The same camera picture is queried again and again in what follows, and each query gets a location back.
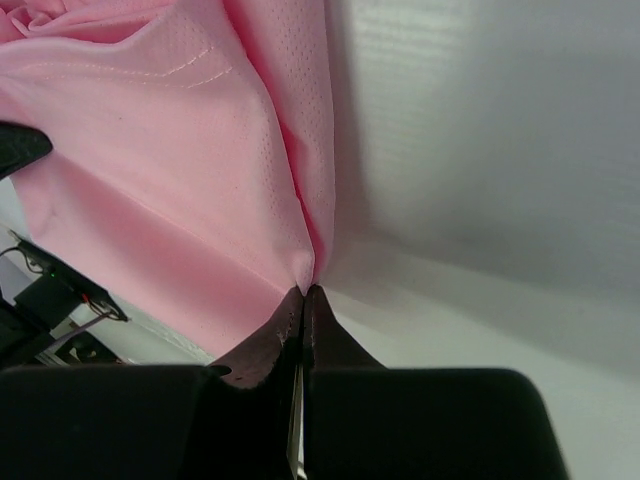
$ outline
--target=crumpled cloth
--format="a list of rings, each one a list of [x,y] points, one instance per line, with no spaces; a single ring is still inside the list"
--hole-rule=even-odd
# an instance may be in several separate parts
[[[326,265],[323,2],[0,0],[0,118],[33,240],[220,355]]]

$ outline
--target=pink cloth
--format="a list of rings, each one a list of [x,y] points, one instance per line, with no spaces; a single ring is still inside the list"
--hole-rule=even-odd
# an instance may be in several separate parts
[[[39,245],[213,354],[309,287],[333,235],[323,2],[0,7],[0,118],[55,147],[12,177]]]

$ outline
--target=pink garment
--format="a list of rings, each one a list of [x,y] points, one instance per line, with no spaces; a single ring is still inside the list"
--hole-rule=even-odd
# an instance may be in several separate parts
[[[333,235],[323,2],[0,8],[0,118],[55,147],[12,177],[39,245],[213,354],[309,287]]]

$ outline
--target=stitching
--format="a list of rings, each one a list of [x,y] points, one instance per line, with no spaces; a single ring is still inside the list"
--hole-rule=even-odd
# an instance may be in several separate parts
[[[190,85],[173,85],[173,84],[169,84],[169,83],[140,82],[140,81],[137,81],[137,80],[125,80],[123,78],[109,78],[109,79],[100,78],[100,77],[93,77],[92,78],[92,77],[89,77],[87,75],[52,75],[50,77],[42,77],[40,80],[84,77],[84,78],[92,78],[94,80],[115,80],[115,81],[118,81],[118,82],[134,83],[134,84],[138,84],[138,85],[155,85],[157,87],[176,87],[176,88],[189,89],[189,88],[197,87],[199,85],[204,85],[205,83],[212,82],[213,80],[216,80],[217,78],[220,78],[223,75],[226,75],[227,73],[231,72],[231,70],[233,70],[233,67],[229,67],[226,70],[223,70],[222,72],[217,73],[213,77],[207,78],[207,79],[205,79],[205,80],[203,80],[201,82],[198,82],[198,83],[192,83]]]
[[[62,63],[62,62],[44,62],[44,63],[34,63],[32,65],[25,65],[23,67],[19,67],[16,70],[14,70],[14,72],[20,72],[23,70],[28,70],[30,68],[35,68],[35,67],[49,67],[49,66],[62,66],[62,67],[81,67],[81,68],[93,68],[96,70],[106,70],[109,72],[117,72],[117,73],[121,73],[121,74],[125,74],[125,75],[140,75],[143,77],[155,77],[155,78],[164,78],[164,77],[168,77],[169,75],[179,72],[180,70],[188,67],[189,65],[193,65],[196,61],[198,61],[200,58],[204,57],[206,54],[208,54],[209,52],[211,52],[213,49],[215,48],[215,46],[211,46],[209,48],[207,48],[206,50],[204,50],[203,52],[200,52],[198,55],[196,55],[195,57],[193,57],[191,60],[187,61],[186,63],[179,65],[175,68],[173,68],[172,70],[169,70],[168,72],[165,73],[149,73],[149,72],[140,72],[140,71],[136,71],[136,70],[120,70],[116,67],[105,67],[103,65],[96,65],[96,64],[92,64],[92,63]]]

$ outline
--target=pink fabric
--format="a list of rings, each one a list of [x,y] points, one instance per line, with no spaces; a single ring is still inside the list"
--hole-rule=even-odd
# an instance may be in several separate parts
[[[0,0],[0,118],[34,240],[221,354],[333,235],[323,2]]]

